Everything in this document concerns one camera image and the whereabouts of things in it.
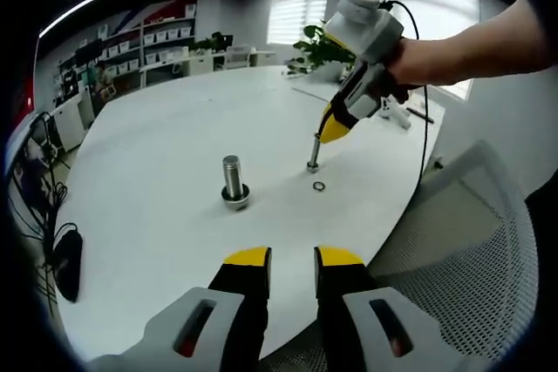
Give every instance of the metal ring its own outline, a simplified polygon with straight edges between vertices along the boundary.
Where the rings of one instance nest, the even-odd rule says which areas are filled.
[[[320,182],[320,181],[314,182],[312,187],[314,188],[315,191],[318,191],[318,192],[323,192],[325,190],[325,184],[323,182]]]

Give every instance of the yellow pad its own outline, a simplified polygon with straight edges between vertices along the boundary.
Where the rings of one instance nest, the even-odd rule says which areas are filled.
[[[327,144],[333,140],[344,137],[349,133],[349,131],[349,128],[337,122],[335,117],[333,115],[330,115],[330,117],[325,121],[325,125],[323,126],[323,131],[320,135],[320,141],[322,142],[322,144]]]
[[[344,248],[318,246],[322,255],[322,265],[327,266],[343,266],[343,265],[363,265],[363,261],[358,256]]]
[[[268,247],[252,247],[231,254],[223,264],[239,266],[264,266]]]

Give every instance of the metal pin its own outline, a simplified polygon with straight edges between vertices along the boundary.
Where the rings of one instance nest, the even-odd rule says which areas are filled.
[[[312,154],[310,155],[310,161],[306,163],[306,168],[310,173],[317,172],[317,155],[320,153],[320,136],[316,133],[314,135],[314,147],[312,148]]]
[[[225,187],[221,196],[225,204],[235,211],[248,205],[250,190],[242,183],[241,162],[237,156],[227,156],[223,159],[223,173],[225,174]]]

